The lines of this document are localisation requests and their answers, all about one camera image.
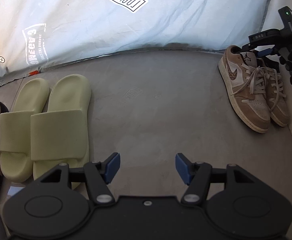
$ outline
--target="nike swoosh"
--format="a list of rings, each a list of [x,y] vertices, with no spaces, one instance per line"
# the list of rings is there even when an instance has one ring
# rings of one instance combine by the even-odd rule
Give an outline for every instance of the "nike swoosh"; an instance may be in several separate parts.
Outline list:
[[[226,69],[227,69],[227,71],[228,71],[229,78],[230,78],[231,80],[234,80],[234,79],[237,77],[237,69],[235,69],[235,71],[232,72],[232,71],[230,70],[230,67],[229,67],[229,64],[228,64],[228,60],[227,60],[227,55],[226,55],[226,54],[225,54],[225,59],[226,59]]]

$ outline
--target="gray floor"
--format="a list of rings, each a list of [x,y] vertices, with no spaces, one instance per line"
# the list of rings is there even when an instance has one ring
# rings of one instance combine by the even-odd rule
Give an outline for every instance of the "gray floor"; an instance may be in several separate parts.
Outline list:
[[[272,124],[262,135],[236,116],[217,69],[220,57],[190,51],[101,57],[6,84],[0,101],[10,108],[17,90],[33,78],[46,79],[52,88],[66,75],[82,74],[94,94],[88,110],[90,159],[121,154],[109,186],[115,196],[181,197],[186,186],[174,156],[183,152],[216,168],[237,163],[292,202],[289,128]],[[210,195],[221,189],[212,186]],[[83,185],[78,190],[86,194]],[[292,239],[292,225],[288,236]]]

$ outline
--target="shoe sole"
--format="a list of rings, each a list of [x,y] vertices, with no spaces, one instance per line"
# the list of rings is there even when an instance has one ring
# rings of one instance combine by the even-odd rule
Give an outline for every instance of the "shoe sole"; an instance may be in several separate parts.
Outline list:
[[[270,112],[270,117],[273,119],[273,121],[274,121],[276,124],[278,124],[278,125],[281,126],[281,127],[285,127],[286,125],[288,125],[287,123],[285,124],[285,123],[281,122],[281,121],[280,121],[280,120],[274,115],[273,112]]]
[[[239,116],[239,118],[252,130],[254,130],[255,132],[258,133],[266,133],[268,129],[263,129],[260,128],[256,125],[254,125],[245,115],[244,113],[241,111],[241,109],[239,108],[237,101],[235,99],[235,96],[232,95],[233,93],[233,89],[229,80],[229,76],[228,73],[226,71],[223,59],[221,58],[221,60],[218,63],[218,69],[220,74],[222,75],[222,78],[224,80],[226,89],[227,89],[227,94],[228,94],[228,98],[230,101],[231,106],[233,107],[234,111],[236,112],[236,114]]]

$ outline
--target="puma logo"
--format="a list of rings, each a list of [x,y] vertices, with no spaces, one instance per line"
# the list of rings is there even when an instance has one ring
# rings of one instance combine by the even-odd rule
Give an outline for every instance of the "puma logo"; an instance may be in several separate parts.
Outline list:
[[[232,71],[230,70],[230,67],[229,67],[228,60],[227,60],[227,56],[226,56],[226,55],[225,55],[225,59],[226,59],[226,69],[227,69],[227,71],[228,71],[229,78],[230,78],[231,80],[235,80],[235,78],[237,77],[237,69],[235,69],[235,71],[232,72]]]
[[[245,61],[252,61],[252,59],[251,59],[250,57],[247,56],[247,52],[246,52],[246,54],[245,54],[244,60],[245,60]]]

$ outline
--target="green slide sandal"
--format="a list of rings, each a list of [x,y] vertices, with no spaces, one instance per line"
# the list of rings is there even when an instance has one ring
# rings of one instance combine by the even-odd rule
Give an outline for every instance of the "green slide sandal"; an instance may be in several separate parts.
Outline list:
[[[13,111],[0,114],[0,167],[13,182],[23,182],[33,173],[30,116],[41,113],[48,95],[48,82],[35,78],[21,89]]]
[[[34,179],[58,163],[78,168],[89,161],[87,110],[90,96],[86,77],[66,76],[54,85],[47,112],[31,116]]]

